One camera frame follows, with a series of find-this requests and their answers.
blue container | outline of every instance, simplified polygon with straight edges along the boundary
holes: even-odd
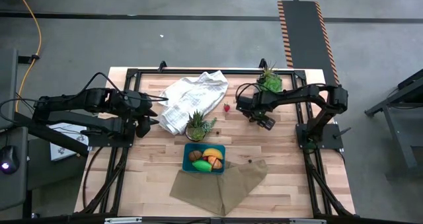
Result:
[[[222,162],[222,168],[220,169],[212,169],[211,172],[202,172],[196,169],[194,165],[192,165],[192,162],[188,158],[188,154],[191,151],[201,151],[204,152],[208,148],[214,148],[218,149],[220,152],[222,152],[223,160]],[[182,170],[185,172],[200,172],[205,174],[223,174],[223,171],[225,171],[225,147],[223,145],[213,145],[213,144],[199,144],[199,143],[187,143],[185,144],[184,149],[184,160],[182,162]]]

butcher block tabletop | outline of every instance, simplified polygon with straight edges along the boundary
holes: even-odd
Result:
[[[108,76],[120,89],[124,88],[127,69],[127,67],[110,68]],[[322,70],[304,71],[308,84],[324,83]],[[180,78],[197,76],[199,75],[143,74],[139,91],[159,95]],[[298,148],[295,134],[297,123],[295,105],[279,106],[273,112],[268,112],[266,115],[275,119],[276,124],[270,131],[260,128],[256,123],[250,123],[235,109],[235,91],[238,86],[243,83],[254,83],[258,75],[225,75],[225,77],[229,81],[226,95],[206,116],[206,120],[216,117],[217,122],[201,143],[224,145],[226,160],[232,163],[245,164],[251,159],[265,160],[268,165],[266,178],[227,217],[312,217],[304,157]],[[282,75],[281,78],[283,89],[292,89],[290,76]],[[252,94],[253,89],[247,89],[243,95]],[[225,103],[231,106],[228,112],[223,110]],[[154,102],[152,109],[160,114],[163,106]],[[319,113],[318,106],[312,104],[312,109],[313,114]],[[307,120],[305,109],[303,111],[303,116]],[[101,114],[100,117],[107,118],[109,115]],[[182,168],[184,145],[190,142],[185,135],[172,135],[159,125],[151,126],[150,132],[145,137],[135,137],[126,164],[119,216],[215,216],[169,196],[176,174]],[[111,149],[104,148],[89,171],[86,187],[87,203],[94,198],[104,183],[110,151]],[[93,154],[94,152],[90,152],[87,165]],[[342,157],[332,150],[321,150],[321,156],[329,188],[344,207],[354,213]],[[319,207],[324,210],[321,190],[316,182],[315,184]],[[108,208],[111,206],[113,196],[114,185],[109,195]],[[81,184],[75,211],[80,211],[82,208]]]

gray floor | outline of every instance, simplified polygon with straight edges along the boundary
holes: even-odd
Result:
[[[277,0],[30,0],[36,11],[147,15],[276,16]],[[325,17],[422,18],[421,0],[310,0]],[[25,8],[0,0],[0,10]],[[23,97],[74,93],[97,71],[111,66],[256,67],[260,58],[285,67],[278,22],[42,19],[42,59]],[[348,111],[337,116],[344,137],[346,169],[356,213],[363,217],[422,222],[423,181],[388,182],[394,154],[383,116],[363,111],[423,66],[423,24],[327,24],[341,83],[350,93]],[[38,43],[31,19],[0,20],[0,48],[32,54]],[[20,65],[22,77],[26,67]],[[103,86],[104,81],[95,81]],[[34,209],[42,215],[71,213],[81,177],[38,190]],[[19,209],[0,219],[19,216]]]

toy fruit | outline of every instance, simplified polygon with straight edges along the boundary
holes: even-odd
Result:
[[[220,152],[218,149],[214,149],[214,148],[209,148],[209,149],[206,149],[204,152],[203,152],[203,156],[205,157],[205,156],[214,156],[214,157],[216,157],[216,158],[218,158],[218,159],[223,159],[223,155],[222,155],[222,152]]]
[[[222,162],[220,162],[220,160],[218,158],[216,158],[214,156],[209,156],[208,161],[213,168],[215,168],[215,169],[222,168]]]
[[[225,103],[225,104],[223,105],[223,109],[224,109],[224,111],[225,111],[225,112],[228,112],[228,111],[229,111],[229,109],[231,109],[231,107],[230,107],[230,105],[229,105],[229,104],[226,104],[226,103]]]
[[[196,169],[202,172],[211,172],[212,171],[212,164],[207,161],[194,161],[192,163]]]
[[[203,155],[203,153],[201,151],[191,151],[188,154],[188,158],[190,159],[191,162],[194,162],[198,159],[201,159],[202,155]]]

brown cloth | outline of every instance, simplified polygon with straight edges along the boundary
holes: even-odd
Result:
[[[223,174],[188,173],[180,170],[171,196],[220,216],[226,216],[267,175],[264,161],[244,165],[225,162]]]

